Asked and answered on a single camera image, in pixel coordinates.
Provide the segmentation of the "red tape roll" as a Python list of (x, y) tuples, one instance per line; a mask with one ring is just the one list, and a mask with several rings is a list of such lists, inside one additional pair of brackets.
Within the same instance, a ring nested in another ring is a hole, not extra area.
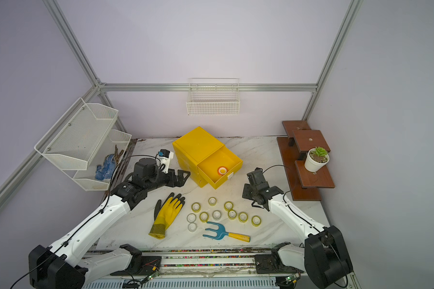
[(228, 169), (224, 166), (221, 166), (218, 168), (218, 174), (220, 176), (224, 176), (228, 172)]

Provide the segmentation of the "yellow top drawer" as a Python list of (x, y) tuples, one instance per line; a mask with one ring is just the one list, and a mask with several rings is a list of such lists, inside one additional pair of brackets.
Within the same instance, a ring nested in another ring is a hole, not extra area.
[[(214, 189), (217, 189), (231, 179), (242, 168), (242, 165), (243, 161), (226, 146), (223, 146), (200, 162), (197, 168), (200, 176)], [(224, 176), (218, 174), (218, 168), (221, 166), (228, 169), (228, 172)]]

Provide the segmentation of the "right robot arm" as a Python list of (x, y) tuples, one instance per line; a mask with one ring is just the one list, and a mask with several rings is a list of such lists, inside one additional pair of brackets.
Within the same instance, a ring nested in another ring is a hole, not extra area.
[(247, 179), (242, 197), (279, 217), (303, 244), (299, 247), (287, 243), (275, 248), (275, 255), (285, 267), (306, 272), (319, 289), (348, 278), (353, 265), (342, 232), (336, 226), (327, 227), (304, 213), (286, 193), (268, 184), (263, 169), (247, 173)]

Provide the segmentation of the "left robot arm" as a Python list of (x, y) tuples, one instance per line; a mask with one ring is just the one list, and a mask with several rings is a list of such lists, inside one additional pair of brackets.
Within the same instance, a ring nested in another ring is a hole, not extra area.
[(121, 217), (131, 212), (149, 192), (183, 187), (191, 173), (171, 169), (167, 157), (141, 155), (134, 171), (117, 185), (85, 220), (51, 245), (38, 245), (28, 256), (30, 285), (35, 289), (80, 289), (97, 279), (123, 272), (136, 275), (151, 270), (142, 251), (122, 244), (112, 252), (85, 260), (90, 247)]

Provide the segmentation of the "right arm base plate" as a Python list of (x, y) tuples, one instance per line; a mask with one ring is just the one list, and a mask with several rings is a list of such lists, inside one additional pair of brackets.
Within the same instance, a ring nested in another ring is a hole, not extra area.
[(282, 264), (279, 257), (275, 257), (275, 256), (269, 255), (269, 254), (255, 255), (254, 261), (256, 264), (257, 274), (303, 273), (303, 271), (298, 269), (298, 268), (286, 266), (286, 265)]

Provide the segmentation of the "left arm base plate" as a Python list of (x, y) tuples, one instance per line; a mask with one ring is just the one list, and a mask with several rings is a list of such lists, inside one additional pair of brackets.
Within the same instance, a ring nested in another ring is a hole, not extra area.
[(150, 275), (153, 273), (153, 267), (160, 267), (161, 256), (137, 256), (133, 257), (129, 266), (123, 271), (113, 272), (111, 276), (127, 276), (131, 275)]

